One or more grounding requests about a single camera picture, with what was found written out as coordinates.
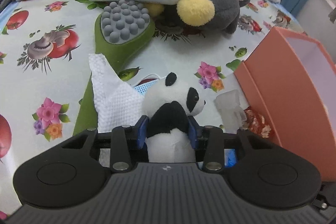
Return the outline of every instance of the round pad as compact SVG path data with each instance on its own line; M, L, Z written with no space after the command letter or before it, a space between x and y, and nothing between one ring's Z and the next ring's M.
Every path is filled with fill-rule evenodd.
M141 13L139 11L134 11L134 12L132 12L132 16L134 18L139 18L141 16Z
M61 185L76 176L76 168L63 162L55 162L43 166L38 172L38 179L49 185Z
M139 29L139 27L136 23L132 23L129 27L129 31L130 31L131 34L137 34L138 29Z
M121 14L119 13L113 14L112 19L113 21L121 20Z
M139 10L142 10L145 7L142 3L139 3L137 6Z
M252 150L231 168L229 181L246 201L278 210L312 202L321 184L314 165L282 148Z
M148 9L147 9L147 8L143 8L143 9L141 10L141 13L142 13L142 14L148 14L149 12L148 12Z
M126 0L119 0L119 2L118 2L119 5L122 5L124 3L126 3Z
M110 18L104 18L102 21L101 21L103 27L105 27L106 25L110 25L111 24L111 20Z
M122 38L122 39L124 39L124 40L127 40L127 39L129 39L129 34L130 34L130 31L129 31L129 29L122 29L121 31L120 31L120 37Z
M111 7L110 6L105 6L104 7L104 12L111 12L112 11L112 9L111 9Z
M139 18L136 23L138 24L139 28L142 29L145 27L145 20L143 18Z
M132 5L130 8L131 11L137 11L138 7L136 5Z
M134 22L134 18L132 16L127 16L125 18L126 23L132 24Z
M117 43L119 41L119 33L118 32L112 32L110 34L110 42L111 43Z
M134 0L111 3L103 12L105 18L100 22L101 33L105 40L120 45L141 35L150 24L149 14L142 14L147 11L143 4Z
M102 19L104 19L104 18L106 18L106 17L110 18L110 13L107 12L107 11L103 12L103 14L101 15L101 18L102 18Z
M121 6L120 6L121 9L127 9L128 8L128 4L127 3L123 3Z
M115 26L117 27L118 30L122 30L125 27L125 22L123 20L119 20Z
M259 168L259 177L268 184L288 185L297 178L296 170L287 164L266 164Z
M120 7L115 7L115 8L113 8L112 13L113 14L120 13L120 11L121 11Z
M150 16L149 16L149 14L142 14L141 18L143 18L145 20L145 22L148 23L149 19L150 19Z
M110 7L113 9L113 8L115 8L115 7L117 7L118 6L118 4L116 3L116 2L111 2L110 3Z
M131 11L130 11L129 9L125 9L125 10L122 11L122 14L123 14L124 16L128 16L128 15L131 14Z
M13 184L22 203L55 209L81 204L105 183L104 168L81 149L53 147L22 164Z
M108 37L113 32L113 27L111 25L106 25L104 28L104 35Z

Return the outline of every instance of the metal screw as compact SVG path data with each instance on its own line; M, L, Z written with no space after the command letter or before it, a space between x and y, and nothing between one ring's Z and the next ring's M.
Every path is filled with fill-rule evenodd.
M210 170L210 171L218 171L218 170L222 169L222 165L219 162L212 161L212 162L208 162L205 165L205 168Z
M112 165L113 169L118 170L118 171L125 171L129 168L128 163L123 162L123 161L119 161L119 162L115 162Z

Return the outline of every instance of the green massage brush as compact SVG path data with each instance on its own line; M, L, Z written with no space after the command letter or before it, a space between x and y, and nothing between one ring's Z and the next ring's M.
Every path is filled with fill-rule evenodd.
M97 54L104 54L118 74L127 61L144 47L154 34L155 24L142 3L133 0L111 2L94 25ZM97 128L91 79L86 87L73 134Z

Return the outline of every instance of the panda ear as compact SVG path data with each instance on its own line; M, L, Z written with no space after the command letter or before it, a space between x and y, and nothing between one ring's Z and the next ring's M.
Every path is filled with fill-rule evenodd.
M166 86L173 85L176 82L177 76L175 73L171 72L166 77Z

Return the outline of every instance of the printed mushroom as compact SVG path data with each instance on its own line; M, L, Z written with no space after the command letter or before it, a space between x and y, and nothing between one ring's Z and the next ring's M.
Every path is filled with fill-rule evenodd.
M42 59L54 48L54 42L57 47L60 47L65 44L65 39L70 36L70 33L67 31L51 31L45 33L41 39L32 42L27 50L27 54L31 59L38 60Z

